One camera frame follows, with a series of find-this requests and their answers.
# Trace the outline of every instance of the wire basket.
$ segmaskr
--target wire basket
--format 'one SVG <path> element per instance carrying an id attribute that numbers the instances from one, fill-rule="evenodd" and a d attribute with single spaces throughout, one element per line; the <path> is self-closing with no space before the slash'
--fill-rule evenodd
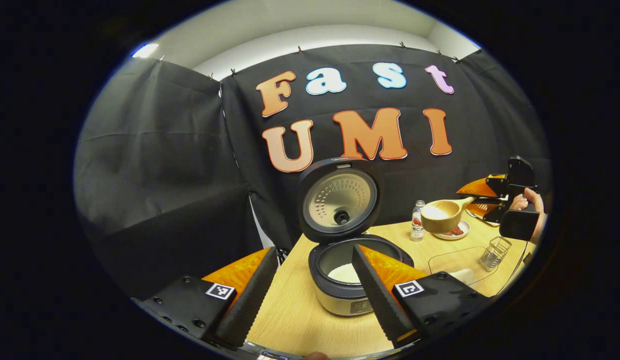
<path id="1" fill-rule="evenodd" d="M 511 246 L 511 242 L 504 239 L 504 237 L 497 236 L 491 239 L 483 255 L 479 258 L 479 264 L 481 264 L 486 271 L 493 271 L 496 266 L 504 260 Z"/>

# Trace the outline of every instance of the orange letter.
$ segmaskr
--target orange letter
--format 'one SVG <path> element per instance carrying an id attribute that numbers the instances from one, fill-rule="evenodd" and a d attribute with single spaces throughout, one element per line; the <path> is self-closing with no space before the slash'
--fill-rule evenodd
<path id="1" fill-rule="evenodd" d="M 443 121 L 446 118 L 446 113 L 441 109 L 425 109 L 423 114 L 430 121 L 430 129 L 432 130 L 432 146 L 430 147 L 432 155 L 452 153 L 452 146 L 448 143 L 448 135 L 446 135 L 446 124 Z"/>
<path id="2" fill-rule="evenodd" d="M 261 92 L 263 98 L 263 112 L 261 113 L 263 117 L 272 116 L 288 107 L 288 101 L 281 101 L 279 95 L 283 95 L 284 98 L 290 96 L 290 84 L 286 80 L 291 82 L 296 77 L 294 72 L 286 71 L 257 85 L 257 90 Z"/>
<path id="3" fill-rule="evenodd" d="M 334 114 L 332 119 L 341 125 L 343 136 L 341 156 L 363 158 L 357 151 L 358 144 L 367 158 L 372 160 L 377 156 L 379 144 L 383 141 L 383 148 L 379 153 L 381 159 L 394 160 L 407 157 L 408 150 L 404 148 L 399 132 L 399 116 L 401 112 L 394 107 L 379 109 L 370 129 L 356 111 L 348 110 Z"/>
<path id="4" fill-rule="evenodd" d="M 286 130 L 282 126 L 272 127 L 261 134 L 268 144 L 270 161 L 276 170 L 283 171 L 283 173 L 294 173 L 302 171 L 312 164 L 314 157 L 312 140 L 310 140 L 312 125 L 312 120 L 300 120 L 290 125 L 290 129 L 296 132 L 301 150 L 299 157 L 294 160 L 288 159 L 286 156 L 286 150 L 283 147 L 283 134 Z"/>

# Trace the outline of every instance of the rice cooker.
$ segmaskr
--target rice cooker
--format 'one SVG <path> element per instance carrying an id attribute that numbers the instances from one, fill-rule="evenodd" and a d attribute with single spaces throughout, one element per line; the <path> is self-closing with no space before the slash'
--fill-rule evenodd
<path id="1" fill-rule="evenodd" d="M 306 168 L 299 182 L 299 224 L 310 241 L 319 243 L 308 255 L 319 303 L 328 312 L 344 317 L 372 312 L 360 282 L 337 280 L 329 274 L 351 264 L 356 244 L 414 266 L 410 255 L 396 244 L 377 235 L 362 234 L 381 210 L 381 174 L 371 161 L 336 157 Z"/>

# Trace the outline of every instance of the letter cutout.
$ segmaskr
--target letter cutout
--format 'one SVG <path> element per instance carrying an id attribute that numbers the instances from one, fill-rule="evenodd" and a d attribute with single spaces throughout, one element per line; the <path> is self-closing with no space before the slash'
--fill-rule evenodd
<path id="1" fill-rule="evenodd" d="M 372 65 L 372 71 L 380 76 L 377 81 L 386 89 L 401 89 L 408 83 L 402 75 L 404 71 L 395 63 L 376 63 Z"/>
<path id="2" fill-rule="evenodd" d="M 273 116 L 288 107 L 288 101 L 282 101 L 279 95 L 284 98 L 290 96 L 292 91 L 288 82 L 292 82 L 296 77 L 294 72 L 285 71 L 257 85 L 257 91 L 260 91 L 263 98 L 263 117 Z"/>
<path id="3" fill-rule="evenodd" d="M 432 146 L 430 152 L 432 155 L 448 155 L 452 153 L 452 146 L 448 143 L 448 135 L 446 133 L 446 124 L 444 119 L 446 113 L 442 109 L 425 109 L 423 114 L 430 122 L 430 130 L 432 130 Z"/>
<path id="4" fill-rule="evenodd" d="M 379 152 L 381 159 L 395 160 L 407 157 L 408 150 L 404 148 L 399 131 L 399 116 L 401 112 L 394 107 L 379 109 L 370 128 L 356 111 L 348 110 L 334 114 L 332 120 L 339 123 L 343 136 L 341 156 L 363 158 L 357 151 L 358 144 L 367 158 L 373 160 L 377 156 L 379 144 L 383 142 Z"/>
<path id="5" fill-rule="evenodd" d="M 348 84 L 342 81 L 339 70 L 332 67 L 322 67 L 310 71 L 306 77 L 308 80 L 305 91 L 310 95 L 322 95 L 329 92 L 342 92 Z"/>
<path id="6" fill-rule="evenodd" d="M 290 129 L 296 132 L 296 137 L 299 141 L 299 157 L 294 160 L 288 159 L 286 156 L 286 150 L 283 146 L 283 134 L 286 132 L 286 129 L 283 126 L 272 127 L 261 134 L 268 144 L 270 162 L 272 162 L 272 166 L 276 170 L 283 173 L 295 173 L 304 170 L 312 164 L 312 159 L 315 156 L 312 149 L 312 140 L 310 139 L 310 128 L 312 128 L 312 125 L 312 120 L 299 120 L 290 125 Z"/>
<path id="7" fill-rule="evenodd" d="M 438 69 L 435 65 L 431 64 L 430 66 L 428 66 L 426 68 L 426 73 L 432 74 L 432 78 L 434 78 L 436 86 L 438 86 L 438 88 L 441 89 L 441 91 L 443 91 L 444 93 L 452 94 L 455 92 L 455 89 L 452 86 L 446 84 L 446 80 L 444 79 L 445 77 L 447 77 L 446 73 Z"/>

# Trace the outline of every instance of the blue letter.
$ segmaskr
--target blue letter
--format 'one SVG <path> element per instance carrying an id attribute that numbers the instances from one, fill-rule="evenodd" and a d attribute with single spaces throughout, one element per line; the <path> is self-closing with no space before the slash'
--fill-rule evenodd
<path id="1" fill-rule="evenodd" d="M 310 95 L 321 95 L 328 91 L 342 92 L 347 86 L 347 84 L 342 81 L 339 70 L 332 67 L 322 67 L 310 71 L 307 79 L 312 80 L 305 86 L 305 91 Z"/>
<path id="2" fill-rule="evenodd" d="M 381 76 L 378 78 L 379 84 L 386 89 L 406 86 L 406 78 L 401 75 L 404 71 L 395 63 L 376 63 L 372 65 L 372 71 Z"/>

